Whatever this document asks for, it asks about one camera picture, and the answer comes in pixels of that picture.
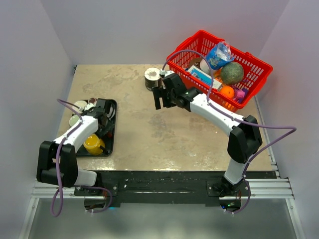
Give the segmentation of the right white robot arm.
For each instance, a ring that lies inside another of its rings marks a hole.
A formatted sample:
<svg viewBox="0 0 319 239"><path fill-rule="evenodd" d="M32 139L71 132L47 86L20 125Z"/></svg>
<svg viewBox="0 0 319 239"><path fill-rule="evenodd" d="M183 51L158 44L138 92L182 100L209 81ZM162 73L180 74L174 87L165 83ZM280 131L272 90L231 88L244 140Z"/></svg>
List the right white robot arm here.
<svg viewBox="0 0 319 239"><path fill-rule="evenodd" d="M219 183L212 188L219 195L232 196L240 189L249 159L262 145L257 120L243 117L208 100L206 94L195 87L187 88L181 77L173 71L160 71L162 86L152 89L155 108L179 107L202 116L219 127L228 136L228 168Z"/></svg>

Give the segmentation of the pale blue mug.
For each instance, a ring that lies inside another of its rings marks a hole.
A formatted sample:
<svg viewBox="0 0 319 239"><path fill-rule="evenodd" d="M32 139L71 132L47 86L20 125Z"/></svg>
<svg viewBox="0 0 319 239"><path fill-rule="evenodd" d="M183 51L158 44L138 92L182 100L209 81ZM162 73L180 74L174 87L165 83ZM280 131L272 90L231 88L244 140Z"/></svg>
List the pale blue mug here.
<svg viewBox="0 0 319 239"><path fill-rule="evenodd" d="M116 114L115 104L111 103L109 112L107 113L107 117L111 120Z"/></svg>

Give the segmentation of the brown floral mug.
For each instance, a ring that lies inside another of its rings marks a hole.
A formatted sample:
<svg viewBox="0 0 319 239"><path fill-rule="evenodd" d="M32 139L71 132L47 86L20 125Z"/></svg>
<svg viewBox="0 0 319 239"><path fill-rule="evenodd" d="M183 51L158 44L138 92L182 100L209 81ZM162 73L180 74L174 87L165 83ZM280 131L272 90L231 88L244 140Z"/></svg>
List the brown floral mug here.
<svg viewBox="0 0 319 239"><path fill-rule="evenodd" d="M113 137L113 129L114 129L114 124L112 122L107 122L105 126L101 128L101 136L102 137L107 137L107 138L112 138Z"/></svg>

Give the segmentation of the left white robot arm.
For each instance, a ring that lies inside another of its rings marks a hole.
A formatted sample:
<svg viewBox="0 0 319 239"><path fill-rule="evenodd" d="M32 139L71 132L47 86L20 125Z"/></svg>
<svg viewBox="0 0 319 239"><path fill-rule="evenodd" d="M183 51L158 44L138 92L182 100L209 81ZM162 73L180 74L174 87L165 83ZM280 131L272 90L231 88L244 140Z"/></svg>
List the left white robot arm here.
<svg viewBox="0 0 319 239"><path fill-rule="evenodd" d="M81 113L79 121L62 136L44 141L39 148L36 178L38 182L62 187L85 186L91 195L103 191L98 173L77 165L77 151L92 134L100 139L115 130L117 103L98 99L94 107Z"/></svg>

